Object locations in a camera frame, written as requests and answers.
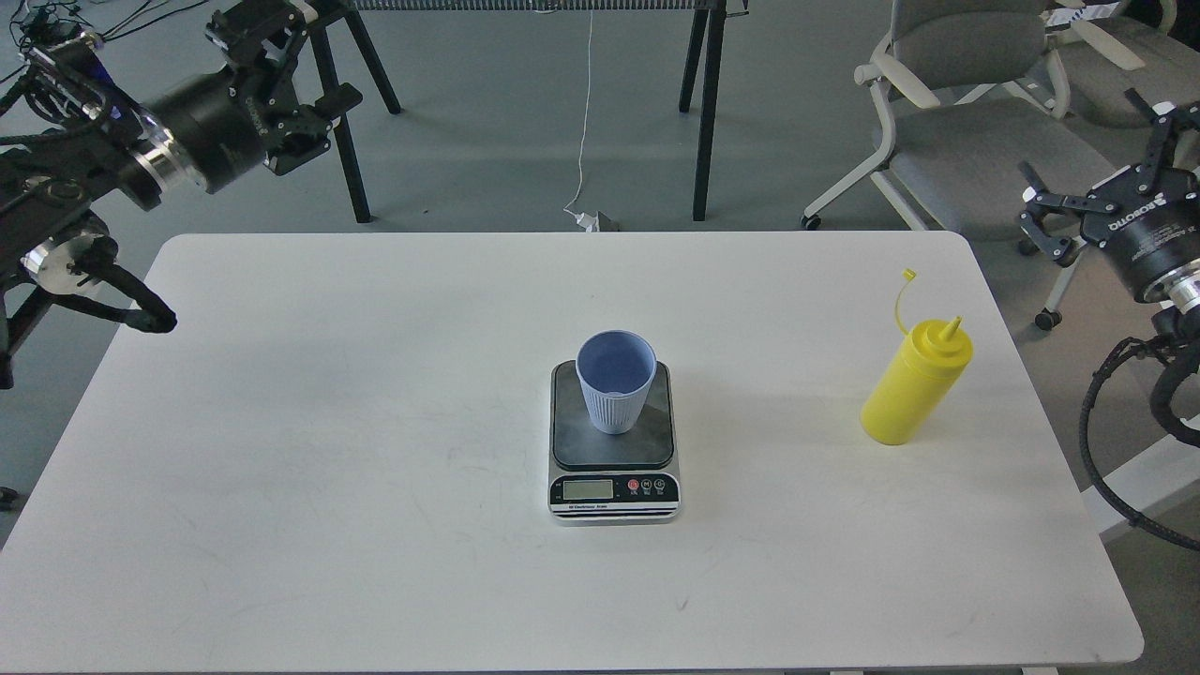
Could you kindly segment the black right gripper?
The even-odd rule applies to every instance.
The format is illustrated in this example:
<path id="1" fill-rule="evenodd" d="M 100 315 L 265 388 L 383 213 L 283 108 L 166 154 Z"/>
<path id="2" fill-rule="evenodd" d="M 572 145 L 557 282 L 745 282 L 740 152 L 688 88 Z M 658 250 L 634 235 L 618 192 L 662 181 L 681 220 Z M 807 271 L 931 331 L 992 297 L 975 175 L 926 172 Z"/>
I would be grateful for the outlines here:
<path id="1" fill-rule="evenodd" d="M 1174 165 L 1178 137 L 1188 129 L 1199 129 L 1199 102 L 1176 106 L 1163 101 L 1151 106 L 1136 88 L 1123 94 L 1151 124 L 1142 161 L 1114 172 L 1105 181 L 1086 189 L 1085 195 L 1054 192 L 1028 162 L 1016 163 L 1027 184 L 1022 210 L 1016 214 L 1024 234 L 1016 252 L 1040 252 L 1063 269 L 1075 264 L 1081 245 L 1064 231 L 1079 225 L 1085 207 L 1096 197 L 1112 203 L 1116 210 L 1086 215 L 1082 238 L 1100 249 L 1132 298 L 1145 304 L 1170 300 L 1175 305 L 1196 305 L 1196 175 Z M 1136 192 L 1140 187 L 1148 187 L 1148 192 Z"/>

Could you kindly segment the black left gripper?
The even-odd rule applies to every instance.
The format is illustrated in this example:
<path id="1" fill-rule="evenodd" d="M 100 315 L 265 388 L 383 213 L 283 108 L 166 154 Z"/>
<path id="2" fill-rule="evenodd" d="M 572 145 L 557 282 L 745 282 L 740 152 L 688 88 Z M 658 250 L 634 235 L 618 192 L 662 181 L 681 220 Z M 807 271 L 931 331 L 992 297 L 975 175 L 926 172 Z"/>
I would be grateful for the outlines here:
<path id="1" fill-rule="evenodd" d="M 313 104 L 299 103 L 294 88 L 262 66 L 293 56 L 311 23 L 308 1 L 240 1 L 216 11 L 206 37 L 230 66 L 146 102 L 205 192 L 215 195 L 257 166 L 284 175 L 320 157 L 335 120 L 364 102 L 364 94 L 343 82 Z"/>

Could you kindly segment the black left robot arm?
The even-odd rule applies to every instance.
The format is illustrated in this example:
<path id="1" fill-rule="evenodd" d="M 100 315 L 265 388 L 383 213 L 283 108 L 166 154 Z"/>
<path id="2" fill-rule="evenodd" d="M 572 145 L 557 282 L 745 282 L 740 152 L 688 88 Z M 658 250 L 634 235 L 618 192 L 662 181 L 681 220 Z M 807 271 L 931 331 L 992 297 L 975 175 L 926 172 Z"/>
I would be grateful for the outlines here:
<path id="1" fill-rule="evenodd" d="M 214 195 L 259 166 L 283 175 L 335 148 L 352 210 L 368 222 L 347 120 L 364 94 L 336 76 L 328 38 L 341 22 L 382 74 L 352 1 L 241 1 L 208 22 L 222 68 L 149 102 L 116 85 L 95 32 L 30 26 L 25 72 L 2 108 L 26 101 L 54 127 L 2 141 L 2 291 L 34 288 L 2 315 L 4 388 L 14 384 L 14 354 L 55 305 L 150 334 L 178 324 L 172 307 L 116 263 L 116 241 L 92 209 L 98 198 L 121 192 L 151 210 L 175 185 Z"/>

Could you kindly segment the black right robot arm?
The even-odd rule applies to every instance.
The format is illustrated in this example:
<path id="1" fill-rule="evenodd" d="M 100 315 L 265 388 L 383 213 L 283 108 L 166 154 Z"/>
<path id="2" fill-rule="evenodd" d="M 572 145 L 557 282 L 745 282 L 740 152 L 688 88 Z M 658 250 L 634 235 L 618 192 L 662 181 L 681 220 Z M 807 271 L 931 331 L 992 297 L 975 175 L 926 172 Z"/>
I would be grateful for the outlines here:
<path id="1" fill-rule="evenodd" d="M 1175 165 L 1178 137 L 1196 130 L 1196 103 L 1148 104 L 1135 89 L 1124 98 L 1148 120 L 1151 136 L 1144 157 L 1115 171 L 1084 195 L 1061 195 L 1046 187 L 1027 162 L 1024 209 L 1016 217 L 1025 238 L 1020 251 L 1039 251 L 1063 270 L 1067 281 L 1076 258 L 1094 247 L 1116 271 L 1136 303 L 1159 303 L 1154 338 L 1124 338 L 1093 372 L 1085 393 L 1076 440 L 1080 456 L 1099 496 L 1123 520 L 1172 546 L 1196 550 L 1196 540 L 1128 504 L 1106 486 L 1088 447 L 1088 428 L 1106 380 L 1133 359 L 1151 357 L 1162 372 L 1148 394 L 1148 411 L 1172 440 L 1196 446 L 1196 428 L 1172 410 L 1178 387 L 1196 375 L 1196 275 L 1199 275 L 1199 209 L 1196 174 Z"/>

